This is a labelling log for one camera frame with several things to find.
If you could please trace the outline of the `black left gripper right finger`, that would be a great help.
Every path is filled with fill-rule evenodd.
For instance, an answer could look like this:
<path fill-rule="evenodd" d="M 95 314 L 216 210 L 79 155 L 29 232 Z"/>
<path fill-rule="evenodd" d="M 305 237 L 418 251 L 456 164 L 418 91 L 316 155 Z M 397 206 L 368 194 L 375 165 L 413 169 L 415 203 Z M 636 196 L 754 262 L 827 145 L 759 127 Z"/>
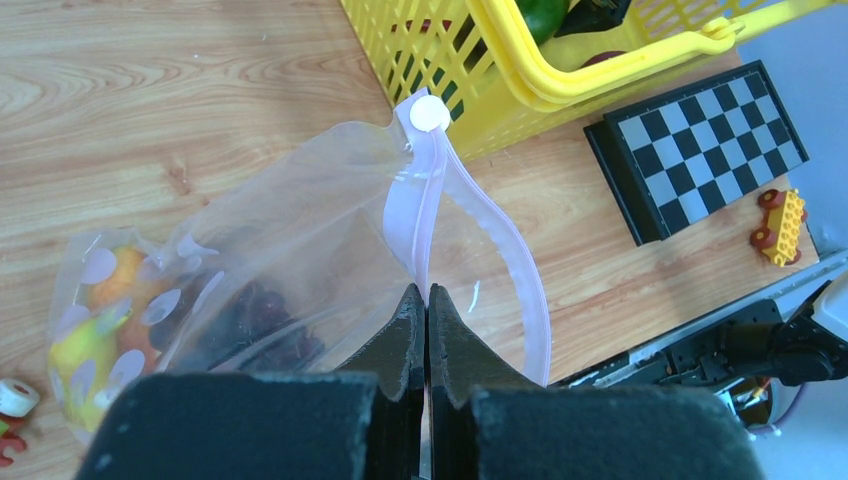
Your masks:
<path fill-rule="evenodd" d="M 514 370 L 433 285 L 427 311 L 437 479 L 760 479 L 724 404 L 694 388 L 544 388 Z"/>

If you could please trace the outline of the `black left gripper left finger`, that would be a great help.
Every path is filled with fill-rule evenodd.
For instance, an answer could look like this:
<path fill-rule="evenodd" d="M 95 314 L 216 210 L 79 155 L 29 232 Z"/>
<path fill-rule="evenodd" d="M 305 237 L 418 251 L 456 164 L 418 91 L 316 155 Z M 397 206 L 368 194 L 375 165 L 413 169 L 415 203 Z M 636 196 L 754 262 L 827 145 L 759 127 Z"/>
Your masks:
<path fill-rule="evenodd" d="M 426 308 L 416 286 L 328 373 L 154 374 L 114 401 L 81 479 L 415 479 Z"/>

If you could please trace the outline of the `dark toy grapes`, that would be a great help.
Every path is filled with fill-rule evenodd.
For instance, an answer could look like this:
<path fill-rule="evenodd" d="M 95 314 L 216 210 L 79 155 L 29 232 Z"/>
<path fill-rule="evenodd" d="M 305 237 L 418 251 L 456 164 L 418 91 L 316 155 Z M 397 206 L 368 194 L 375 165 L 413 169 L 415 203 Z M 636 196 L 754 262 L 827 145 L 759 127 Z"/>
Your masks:
<path fill-rule="evenodd" d="M 186 371 L 295 371 L 324 351 L 324 342 L 287 311 L 279 292 L 250 282 L 173 366 Z"/>

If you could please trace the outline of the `clear zip top bag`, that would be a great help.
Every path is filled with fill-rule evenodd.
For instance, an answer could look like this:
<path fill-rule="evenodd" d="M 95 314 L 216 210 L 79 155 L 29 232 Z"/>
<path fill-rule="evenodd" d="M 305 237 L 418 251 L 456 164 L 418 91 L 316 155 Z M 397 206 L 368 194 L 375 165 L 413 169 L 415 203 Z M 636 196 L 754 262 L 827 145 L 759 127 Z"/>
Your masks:
<path fill-rule="evenodd" d="M 194 372 L 173 363 L 250 282 L 279 292 L 325 344 L 292 372 L 334 369 L 388 323 L 409 286 L 427 300 L 439 284 L 469 325 L 520 322 L 520 368 L 547 384 L 552 327 L 538 267 L 513 221 L 461 162 L 451 123 L 443 100 L 421 89 L 394 108 L 390 125 L 330 128 L 183 220 L 163 242 L 133 228 L 72 237 L 55 282 L 48 353 L 90 318 L 117 330 L 130 300 L 92 310 L 87 292 L 115 270 L 112 250 L 131 245 L 147 255 L 147 277 L 164 287 L 141 314 L 160 355 L 143 373 L 141 351 L 119 352 L 120 393 L 153 373 Z"/>

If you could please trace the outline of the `yellow toy food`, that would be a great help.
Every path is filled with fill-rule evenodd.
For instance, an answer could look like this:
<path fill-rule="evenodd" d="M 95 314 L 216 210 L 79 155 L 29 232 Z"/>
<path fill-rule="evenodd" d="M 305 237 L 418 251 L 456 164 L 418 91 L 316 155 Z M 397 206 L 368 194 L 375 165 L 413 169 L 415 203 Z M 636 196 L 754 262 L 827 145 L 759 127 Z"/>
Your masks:
<path fill-rule="evenodd" d="M 48 373 L 66 419 L 74 427 L 92 433 L 123 389 L 113 372 L 119 358 L 117 334 L 90 318 L 48 353 Z"/>

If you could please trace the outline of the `green toy mango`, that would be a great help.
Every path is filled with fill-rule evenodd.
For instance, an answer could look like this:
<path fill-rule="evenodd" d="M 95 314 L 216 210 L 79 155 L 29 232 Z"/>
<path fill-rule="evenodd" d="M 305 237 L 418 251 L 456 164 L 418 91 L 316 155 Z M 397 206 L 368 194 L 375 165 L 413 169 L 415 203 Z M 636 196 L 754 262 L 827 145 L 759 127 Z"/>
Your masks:
<path fill-rule="evenodd" d="M 515 3 L 536 45 L 554 36 L 570 8 L 569 0 L 516 0 Z"/>

